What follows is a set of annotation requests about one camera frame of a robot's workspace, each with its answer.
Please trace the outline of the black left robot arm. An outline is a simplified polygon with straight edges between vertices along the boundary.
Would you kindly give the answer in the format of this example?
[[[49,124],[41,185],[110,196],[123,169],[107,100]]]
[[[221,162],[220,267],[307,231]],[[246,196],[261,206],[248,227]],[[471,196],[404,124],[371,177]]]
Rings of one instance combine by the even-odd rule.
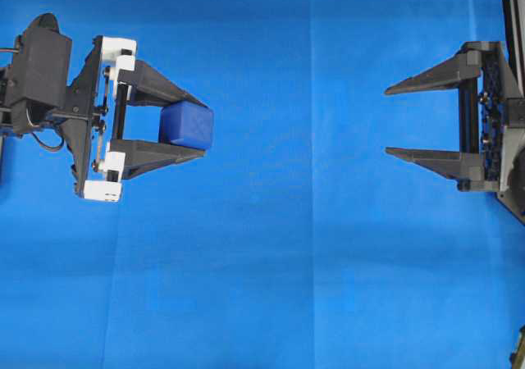
[[[98,36],[74,80],[72,42],[56,29],[31,27],[1,69],[1,134],[53,130],[73,157],[75,193],[116,202],[122,183],[199,158],[212,145],[212,110],[137,58],[132,39]],[[159,107],[155,142],[126,139],[129,106]]]

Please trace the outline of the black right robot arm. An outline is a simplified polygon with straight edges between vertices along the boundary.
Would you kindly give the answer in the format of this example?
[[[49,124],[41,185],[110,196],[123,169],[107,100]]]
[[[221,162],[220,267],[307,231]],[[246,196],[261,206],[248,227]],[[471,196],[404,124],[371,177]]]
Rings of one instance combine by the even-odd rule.
[[[455,89],[459,150],[386,148],[449,180],[462,192],[495,195],[524,219],[524,94],[499,42],[466,42],[451,58],[390,86],[387,95]]]

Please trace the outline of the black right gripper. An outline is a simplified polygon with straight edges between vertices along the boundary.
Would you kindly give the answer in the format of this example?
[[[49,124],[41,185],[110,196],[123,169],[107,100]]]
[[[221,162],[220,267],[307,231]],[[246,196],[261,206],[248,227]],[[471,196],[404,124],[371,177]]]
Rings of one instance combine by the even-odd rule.
[[[453,57],[385,95],[457,89],[483,76],[480,153],[387,147],[386,153],[457,182],[459,191],[524,190],[524,96],[500,42],[468,42]]]

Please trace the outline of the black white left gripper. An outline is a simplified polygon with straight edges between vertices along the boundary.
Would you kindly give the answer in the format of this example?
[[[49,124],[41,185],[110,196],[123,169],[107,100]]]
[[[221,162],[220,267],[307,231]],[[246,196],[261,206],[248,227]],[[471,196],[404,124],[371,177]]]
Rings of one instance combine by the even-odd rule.
[[[112,91],[114,100],[122,98],[122,106],[129,92],[131,106],[168,107],[182,101],[206,105],[145,61],[136,60],[133,39],[99,35],[93,44],[80,73],[66,87],[65,106],[53,115],[61,120],[59,130],[73,157],[75,194],[88,200],[117,202],[122,179],[189,162],[203,157],[205,151],[143,140],[112,139],[110,144],[104,143],[107,104],[96,106],[100,76],[106,80],[104,90]]]

